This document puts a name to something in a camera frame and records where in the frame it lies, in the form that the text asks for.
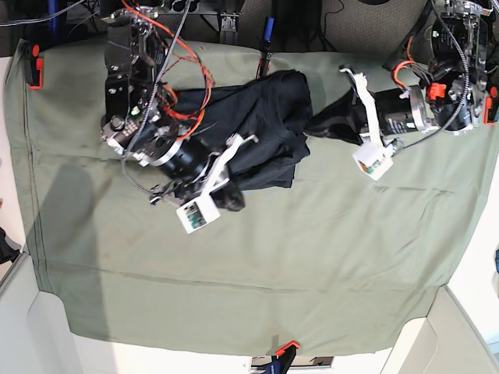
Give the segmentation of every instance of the blue object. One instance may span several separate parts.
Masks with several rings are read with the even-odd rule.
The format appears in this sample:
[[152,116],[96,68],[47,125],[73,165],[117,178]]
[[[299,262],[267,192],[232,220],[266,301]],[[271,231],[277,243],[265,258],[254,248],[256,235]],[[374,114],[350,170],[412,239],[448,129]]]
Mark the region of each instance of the blue object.
[[[58,11],[58,0],[48,0],[48,13],[54,14]],[[48,29],[50,30],[50,34],[53,37],[57,36],[57,30],[59,26],[59,19],[55,17],[54,19],[50,19],[48,21]]]
[[274,28],[274,18],[267,17],[265,19],[264,41],[271,41],[272,29]]
[[264,374],[281,374],[281,363],[279,361],[273,361],[267,365]]

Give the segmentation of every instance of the green cloth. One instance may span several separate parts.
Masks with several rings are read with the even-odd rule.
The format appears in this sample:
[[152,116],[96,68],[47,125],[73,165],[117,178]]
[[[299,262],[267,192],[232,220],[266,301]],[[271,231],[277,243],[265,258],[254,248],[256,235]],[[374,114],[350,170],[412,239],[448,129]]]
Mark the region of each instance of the green cloth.
[[[255,76],[258,51],[193,46],[217,86]],[[242,212],[223,211],[187,235],[174,208],[151,207],[100,144],[103,48],[45,52],[41,90],[27,89],[17,54],[5,88],[28,248],[41,290],[64,301],[72,332],[230,355],[297,340],[301,355],[349,355],[392,346],[407,321],[426,316],[487,201],[497,129],[441,134],[401,153],[377,183],[353,162],[356,146],[310,139],[291,189],[247,193]],[[372,91],[393,87],[379,62],[361,56],[274,54],[272,69],[305,73],[319,111],[349,88],[338,72],[346,62]],[[176,88],[203,84],[189,62],[167,77]],[[131,170],[147,186],[161,177]]]

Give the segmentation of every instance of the black cloth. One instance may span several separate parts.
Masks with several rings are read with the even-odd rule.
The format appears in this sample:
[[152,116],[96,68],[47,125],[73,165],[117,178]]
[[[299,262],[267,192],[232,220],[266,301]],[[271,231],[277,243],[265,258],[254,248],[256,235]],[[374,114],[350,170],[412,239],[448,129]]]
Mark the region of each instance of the black cloth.
[[[179,92],[175,109],[193,112],[204,90]],[[211,150],[223,150],[225,140],[237,132],[255,134],[229,162],[232,180],[242,191],[278,186],[289,188],[295,165],[310,155],[303,130],[312,118],[306,77],[297,71],[280,71],[244,86],[215,88],[203,122],[193,136]]]

